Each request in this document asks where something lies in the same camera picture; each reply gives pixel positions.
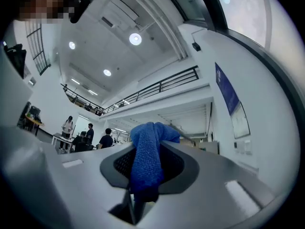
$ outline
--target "black hair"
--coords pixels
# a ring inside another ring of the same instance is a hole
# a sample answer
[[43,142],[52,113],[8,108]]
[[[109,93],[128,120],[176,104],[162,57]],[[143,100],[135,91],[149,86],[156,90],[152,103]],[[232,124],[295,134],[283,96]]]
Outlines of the black hair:
[[109,135],[109,134],[111,133],[111,129],[110,129],[110,128],[107,128],[107,129],[105,130],[105,133],[106,133],[107,135]]

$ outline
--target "black metal railing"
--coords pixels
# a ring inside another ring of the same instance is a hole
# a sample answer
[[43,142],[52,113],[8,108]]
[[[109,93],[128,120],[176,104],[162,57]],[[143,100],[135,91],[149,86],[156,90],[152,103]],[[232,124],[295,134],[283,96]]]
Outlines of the black metal railing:
[[68,99],[70,100],[71,103],[86,109],[87,111],[96,114],[98,116],[101,116],[104,112],[104,109],[100,107],[99,105],[89,101],[88,99],[76,94],[74,91],[69,89],[68,87],[65,87],[63,84],[63,90],[65,91]]
[[116,102],[115,104],[104,109],[103,113],[104,114],[109,113],[113,110],[116,110],[118,108],[124,107],[124,106],[132,104],[132,103],[135,103],[144,98],[153,96],[155,94],[164,92],[166,90],[170,90],[172,88],[181,86],[183,84],[187,84],[189,82],[196,81],[199,79],[199,76],[197,73],[198,70],[199,70],[198,66],[194,66],[187,70],[174,74],[170,77],[167,77],[159,82],[156,82],[155,84],[145,87],[144,89],[138,91],[137,93],[134,93],[134,94]]
[[27,21],[25,22],[25,30],[36,68],[39,74],[42,75],[51,64],[50,61],[46,59],[43,50],[41,22]]

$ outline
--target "blue towel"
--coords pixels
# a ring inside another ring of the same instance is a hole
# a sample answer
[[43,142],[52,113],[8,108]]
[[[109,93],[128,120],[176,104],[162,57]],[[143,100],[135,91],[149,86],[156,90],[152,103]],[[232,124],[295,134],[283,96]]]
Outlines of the blue towel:
[[130,189],[136,202],[150,202],[158,198],[158,187],[163,181],[160,162],[160,141],[180,142],[180,134],[160,122],[138,125],[131,131],[135,146]]

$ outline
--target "poster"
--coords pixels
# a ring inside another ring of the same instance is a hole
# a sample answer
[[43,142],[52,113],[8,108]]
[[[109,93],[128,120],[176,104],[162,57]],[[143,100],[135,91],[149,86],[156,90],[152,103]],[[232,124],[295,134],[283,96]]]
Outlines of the poster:
[[222,69],[215,63],[216,83],[224,97],[231,117],[234,136],[240,138],[250,134],[249,124],[242,103]]

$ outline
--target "blue sign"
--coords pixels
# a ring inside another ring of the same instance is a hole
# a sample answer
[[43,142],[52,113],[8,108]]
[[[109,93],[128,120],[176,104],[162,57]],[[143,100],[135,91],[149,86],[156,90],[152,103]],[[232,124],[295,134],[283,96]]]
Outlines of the blue sign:
[[229,79],[226,77],[222,69],[215,63],[216,68],[216,83],[223,94],[225,104],[227,105],[230,116],[233,114],[235,108],[239,104],[234,88],[232,87]]

